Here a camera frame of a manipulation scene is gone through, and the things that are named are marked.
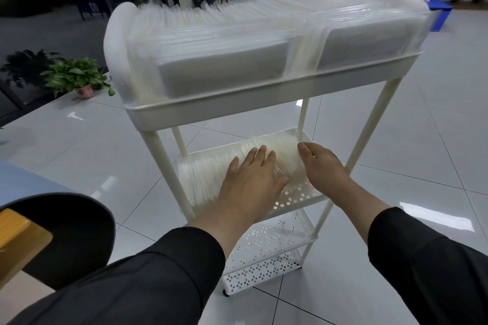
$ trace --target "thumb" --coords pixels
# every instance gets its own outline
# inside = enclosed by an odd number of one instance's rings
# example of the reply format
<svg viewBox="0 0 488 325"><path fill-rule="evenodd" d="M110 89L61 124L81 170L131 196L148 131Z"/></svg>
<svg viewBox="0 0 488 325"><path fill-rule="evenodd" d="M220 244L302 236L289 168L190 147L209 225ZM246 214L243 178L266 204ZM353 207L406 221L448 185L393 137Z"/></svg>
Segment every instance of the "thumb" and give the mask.
<svg viewBox="0 0 488 325"><path fill-rule="evenodd" d="M309 162L314 160L312 152L310 149L308 149L308 146L305 143L298 143L297 148L298 154L300 155L304 165L307 165Z"/></svg>
<svg viewBox="0 0 488 325"><path fill-rule="evenodd" d="M281 192L283 191L284 187L286 185L288 185L289 182L290 182L290 179L288 179L287 177L283 177L283 178L277 180L273 184L273 192L276 196L276 199L278 199L278 197L281 194Z"/></svg>

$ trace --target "black sleeve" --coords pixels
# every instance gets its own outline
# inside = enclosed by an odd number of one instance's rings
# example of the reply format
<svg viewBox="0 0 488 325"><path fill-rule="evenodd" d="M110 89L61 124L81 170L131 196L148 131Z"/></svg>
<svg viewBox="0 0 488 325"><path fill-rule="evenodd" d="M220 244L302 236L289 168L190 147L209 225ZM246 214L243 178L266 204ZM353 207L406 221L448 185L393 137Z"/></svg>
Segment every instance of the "black sleeve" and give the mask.
<svg viewBox="0 0 488 325"><path fill-rule="evenodd" d="M368 254L421 325L488 323L488 257L400 208L371 224Z"/></svg>
<svg viewBox="0 0 488 325"><path fill-rule="evenodd" d="M34 303L9 324L197 324L224 265L210 234L174 229L141 253Z"/></svg>

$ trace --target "pink flower pot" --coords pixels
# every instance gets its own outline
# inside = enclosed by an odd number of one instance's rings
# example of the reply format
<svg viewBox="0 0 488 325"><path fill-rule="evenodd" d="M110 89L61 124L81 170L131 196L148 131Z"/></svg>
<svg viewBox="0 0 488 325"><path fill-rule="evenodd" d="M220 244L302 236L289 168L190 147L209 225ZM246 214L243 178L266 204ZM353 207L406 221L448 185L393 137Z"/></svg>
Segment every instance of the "pink flower pot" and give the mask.
<svg viewBox="0 0 488 325"><path fill-rule="evenodd" d="M95 93L93 92L93 88L91 85L87 85L84 88L76 89L76 92L83 98L83 99L90 99L93 98Z"/></svg>

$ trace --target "blue bin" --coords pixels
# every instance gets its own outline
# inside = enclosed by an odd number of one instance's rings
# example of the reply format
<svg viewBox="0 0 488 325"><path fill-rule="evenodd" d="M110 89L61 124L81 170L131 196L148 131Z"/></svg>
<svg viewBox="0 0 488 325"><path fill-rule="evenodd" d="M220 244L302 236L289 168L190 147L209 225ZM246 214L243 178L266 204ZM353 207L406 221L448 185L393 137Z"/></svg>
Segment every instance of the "blue bin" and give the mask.
<svg viewBox="0 0 488 325"><path fill-rule="evenodd" d="M442 0L429 0L429 9L441 11L430 29L432 32L439 32L452 11L452 5Z"/></svg>

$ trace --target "wooden block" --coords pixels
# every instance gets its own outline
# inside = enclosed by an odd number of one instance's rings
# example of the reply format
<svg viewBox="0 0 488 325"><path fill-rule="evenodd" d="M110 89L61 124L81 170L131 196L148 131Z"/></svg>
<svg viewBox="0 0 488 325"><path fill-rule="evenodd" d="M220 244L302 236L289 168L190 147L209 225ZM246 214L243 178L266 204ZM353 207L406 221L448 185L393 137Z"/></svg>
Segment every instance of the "wooden block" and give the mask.
<svg viewBox="0 0 488 325"><path fill-rule="evenodd" d="M0 213L0 288L52 240L52 234L11 209Z"/></svg>

